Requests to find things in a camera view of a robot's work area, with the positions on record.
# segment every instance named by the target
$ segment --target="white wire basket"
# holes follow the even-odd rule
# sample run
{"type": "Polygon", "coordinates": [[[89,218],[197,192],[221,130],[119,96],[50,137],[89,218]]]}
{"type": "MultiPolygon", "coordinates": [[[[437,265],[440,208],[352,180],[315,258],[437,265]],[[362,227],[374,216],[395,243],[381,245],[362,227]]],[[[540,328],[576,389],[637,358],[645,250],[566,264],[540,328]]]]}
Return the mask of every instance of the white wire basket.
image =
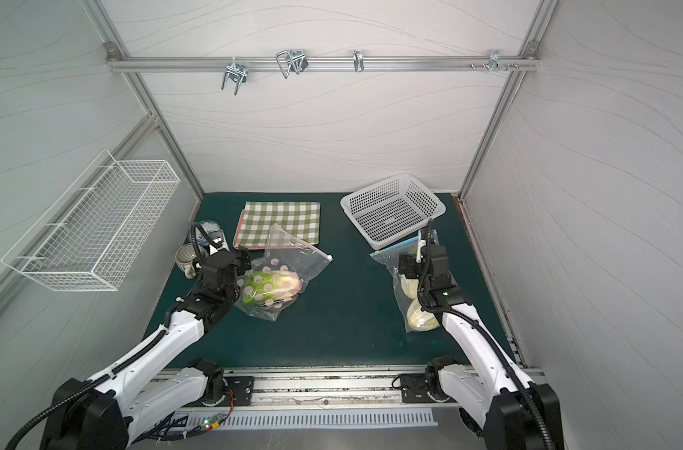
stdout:
{"type": "Polygon", "coordinates": [[[116,291],[178,185],[165,160],[105,150],[2,263],[53,291],[116,291]]]}
{"type": "Polygon", "coordinates": [[[341,199],[341,208],[374,250],[422,229],[447,207],[409,174],[374,183],[341,199]]]}

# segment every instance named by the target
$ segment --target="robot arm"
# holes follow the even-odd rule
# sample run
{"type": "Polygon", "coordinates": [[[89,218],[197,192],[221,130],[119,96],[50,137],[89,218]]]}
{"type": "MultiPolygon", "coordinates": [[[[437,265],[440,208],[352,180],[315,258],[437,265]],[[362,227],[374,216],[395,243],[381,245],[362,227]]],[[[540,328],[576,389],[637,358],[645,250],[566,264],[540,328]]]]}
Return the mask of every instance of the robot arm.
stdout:
{"type": "Polygon", "coordinates": [[[139,395],[151,379],[186,347],[208,333],[239,297],[236,277],[250,268],[247,250],[237,256],[213,248],[200,263],[202,282],[167,311],[158,330],[106,369],[82,382],[70,379],[52,406],[22,427],[7,450],[48,417],[41,450],[121,450],[169,412],[199,398],[219,401],[223,369],[206,361],[139,395]]]}
{"type": "Polygon", "coordinates": [[[454,283],[444,247],[433,241],[432,221],[418,254],[401,255],[399,271],[418,279],[421,309],[432,312],[457,341],[478,373],[471,376],[451,357],[432,360],[425,372],[429,394],[453,398],[474,421],[488,449],[563,449],[559,399],[548,384],[536,385],[502,350],[479,314],[454,283]]]}

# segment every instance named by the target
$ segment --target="checkered cloth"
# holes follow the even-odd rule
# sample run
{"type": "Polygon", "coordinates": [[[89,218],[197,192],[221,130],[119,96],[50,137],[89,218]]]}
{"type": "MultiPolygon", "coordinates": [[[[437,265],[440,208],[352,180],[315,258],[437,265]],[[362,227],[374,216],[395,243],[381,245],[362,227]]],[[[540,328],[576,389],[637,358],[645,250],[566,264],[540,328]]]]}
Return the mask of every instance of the checkered cloth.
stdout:
{"type": "Polygon", "coordinates": [[[269,227],[278,223],[291,235],[319,243],[317,202],[247,202],[234,237],[234,247],[264,248],[269,227]]]}

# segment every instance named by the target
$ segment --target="metal vent grate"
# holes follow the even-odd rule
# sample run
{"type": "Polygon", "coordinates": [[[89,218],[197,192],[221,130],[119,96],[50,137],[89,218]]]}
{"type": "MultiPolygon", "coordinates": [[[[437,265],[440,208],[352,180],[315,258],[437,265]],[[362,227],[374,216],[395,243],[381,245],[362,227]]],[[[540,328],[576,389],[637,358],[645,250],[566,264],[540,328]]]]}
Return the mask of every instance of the metal vent grate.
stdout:
{"type": "MultiPolygon", "coordinates": [[[[212,416],[194,411],[187,421],[187,430],[212,416]]],[[[403,428],[437,426],[431,408],[335,409],[237,411],[218,430],[279,430],[296,428],[403,428]]]]}

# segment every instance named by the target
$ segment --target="white vegetable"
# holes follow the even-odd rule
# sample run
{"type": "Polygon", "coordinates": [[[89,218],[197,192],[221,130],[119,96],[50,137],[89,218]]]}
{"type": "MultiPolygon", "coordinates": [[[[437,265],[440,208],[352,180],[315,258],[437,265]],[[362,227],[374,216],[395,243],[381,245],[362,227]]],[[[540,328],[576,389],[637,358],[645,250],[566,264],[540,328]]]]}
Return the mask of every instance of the white vegetable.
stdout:
{"type": "Polygon", "coordinates": [[[417,299],[414,299],[406,310],[406,321],[415,331],[429,331],[439,327],[436,317],[431,312],[422,311],[417,299]]]}
{"type": "Polygon", "coordinates": [[[417,288],[419,286],[418,279],[406,279],[404,275],[400,277],[401,279],[401,289],[404,291],[407,297],[412,300],[417,299],[417,288]]]}

